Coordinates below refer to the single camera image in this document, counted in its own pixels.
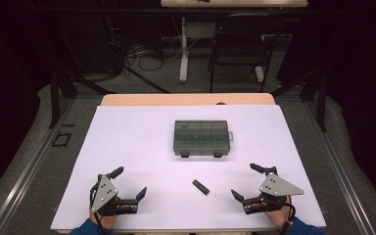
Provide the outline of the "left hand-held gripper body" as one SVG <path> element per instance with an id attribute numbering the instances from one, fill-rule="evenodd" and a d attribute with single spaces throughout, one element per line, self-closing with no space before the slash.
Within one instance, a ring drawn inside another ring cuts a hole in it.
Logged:
<path id="1" fill-rule="evenodd" d="M 118 188 L 106 175 L 101 175 L 90 191 L 90 210 L 104 216 L 137 213 L 138 201 L 121 199 Z"/>

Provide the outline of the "desk with white legs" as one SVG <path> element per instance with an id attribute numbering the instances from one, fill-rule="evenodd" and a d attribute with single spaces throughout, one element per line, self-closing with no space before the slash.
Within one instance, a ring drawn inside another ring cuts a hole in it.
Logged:
<path id="1" fill-rule="evenodd" d="M 161 6 L 168 10 L 234 10 L 234 9 L 299 9 L 307 6 L 307 0 L 161 0 Z M 190 22 L 186 17 L 181 18 L 181 64 L 179 81 L 184 83 L 188 79 L 189 38 L 212 38 L 215 22 Z"/>

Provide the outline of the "person's right hand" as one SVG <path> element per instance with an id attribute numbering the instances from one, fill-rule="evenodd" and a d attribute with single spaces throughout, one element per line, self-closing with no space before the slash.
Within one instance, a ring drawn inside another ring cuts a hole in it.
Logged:
<path id="1" fill-rule="evenodd" d="M 269 218 L 271 223 L 275 225 L 280 231 L 287 231 L 288 228 L 291 226 L 292 222 L 292 204 L 291 204 L 291 197 L 287 196 L 286 205 L 283 206 L 278 211 L 266 211 L 265 215 Z"/>

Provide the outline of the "person's left hand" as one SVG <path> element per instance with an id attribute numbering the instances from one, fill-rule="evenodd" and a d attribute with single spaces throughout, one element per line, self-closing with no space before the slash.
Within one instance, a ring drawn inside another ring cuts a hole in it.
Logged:
<path id="1" fill-rule="evenodd" d="M 117 216 L 112 215 L 112 216 L 104 216 L 101 215 L 99 212 L 89 212 L 89 218 L 91 219 L 92 222 L 94 222 L 97 225 L 102 226 L 105 229 L 113 229 L 116 221 L 117 221 Z"/>

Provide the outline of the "metal floor rail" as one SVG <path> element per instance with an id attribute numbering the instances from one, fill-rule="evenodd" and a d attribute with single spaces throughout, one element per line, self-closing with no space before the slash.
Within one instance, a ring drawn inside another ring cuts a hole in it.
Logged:
<path id="1" fill-rule="evenodd" d="M 355 193 L 353 186 L 343 168 L 343 165 L 330 141 L 326 132 L 324 132 L 317 122 L 316 111 L 311 102 L 304 102 L 304 107 L 309 115 L 310 121 L 321 139 L 322 145 L 327 152 L 327 161 L 337 180 L 343 197 L 352 214 L 353 220 L 359 230 L 360 235 L 376 235 L 376 232 L 365 212 L 359 197 Z"/>
<path id="2" fill-rule="evenodd" d="M 75 101 L 62 105 L 54 128 L 43 105 L 30 132 L 0 180 L 0 235 L 58 235 L 51 228 L 77 155 Z M 75 127 L 64 127 L 72 123 Z"/>

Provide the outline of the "black metal stand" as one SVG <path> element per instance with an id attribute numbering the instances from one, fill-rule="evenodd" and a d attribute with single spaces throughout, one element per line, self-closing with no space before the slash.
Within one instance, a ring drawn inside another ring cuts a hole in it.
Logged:
<path id="1" fill-rule="evenodd" d="M 311 70 L 303 76 L 283 84 L 280 88 L 271 92 L 273 97 L 277 97 L 286 91 L 292 89 L 299 83 L 303 82 L 304 88 L 300 93 L 300 99 L 304 102 L 312 101 L 314 96 L 317 96 L 316 106 L 316 122 L 323 132 L 326 132 L 325 126 L 325 108 L 326 108 L 326 90 L 327 78 L 323 72 L 318 70 Z"/>
<path id="2" fill-rule="evenodd" d="M 62 91 L 68 99 L 74 99 L 78 92 L 74 87 L 73 83 L 78 82 L 87 86 L 88 88 L 96 91 L 101 95 L 113 94 L 113 91 L 108 91 L 107 89 L 97 85 L 96 83 L 88 80 L 84 76 L 73 72 L 72 70 L 56 70 L 50 79 L 50 94 L 51 94 L 51 123 L 50 128 L 54 128 L 57 122 L 61 118 L 61 108 L 60 108 L 60 94 Z"/>

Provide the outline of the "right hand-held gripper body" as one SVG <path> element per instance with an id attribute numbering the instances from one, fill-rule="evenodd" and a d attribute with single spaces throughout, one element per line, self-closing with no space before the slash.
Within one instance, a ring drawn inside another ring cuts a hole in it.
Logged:
<path id="1" fill-rule="evenodd" d="M 259 187 L 260 194 L 251 199 L 244 199 L 245 214 L 273 212 L 280 210 L 286 203 L 287 196 L 302 195 L 305 191 L 277 174 L 275 166 L 267 168 L 265 179 Z"/>

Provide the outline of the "black usb stick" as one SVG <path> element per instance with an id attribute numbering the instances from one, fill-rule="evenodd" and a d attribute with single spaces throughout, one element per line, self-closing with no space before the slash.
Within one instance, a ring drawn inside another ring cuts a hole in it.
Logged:
<path id="1" fill-rule="evenodd" d="M 204 195 L 207 195 L 210 192 L 210 189 L 208 189 L 205 185 L 203 185 L 200 181 L 197 179 L 193 180 L 193 185 L 198 188 Z"/>

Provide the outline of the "clear grey compartment box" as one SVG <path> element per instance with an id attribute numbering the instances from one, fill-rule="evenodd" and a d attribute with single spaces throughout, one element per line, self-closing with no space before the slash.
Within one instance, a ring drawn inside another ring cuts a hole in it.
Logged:
<path id="1" fill-rule="evenodd" d="M 226 120 L 177 120 L 173 130 L 176 156 L 213 156 L 222 158 L 231 150 Z"/>

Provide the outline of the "black folding chair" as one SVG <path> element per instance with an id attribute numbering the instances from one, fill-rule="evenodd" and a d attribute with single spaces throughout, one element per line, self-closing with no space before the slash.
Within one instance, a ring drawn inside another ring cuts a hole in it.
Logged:
<path id="1" fill-rule="evenodd" d="M 275 43 L 284 28 L 276 15 L 236 13 L 220 19 L 214 28 L 208 72 L 213 92 L 216 66 L 263 68 L 260 92 L 263 91 Z"/>

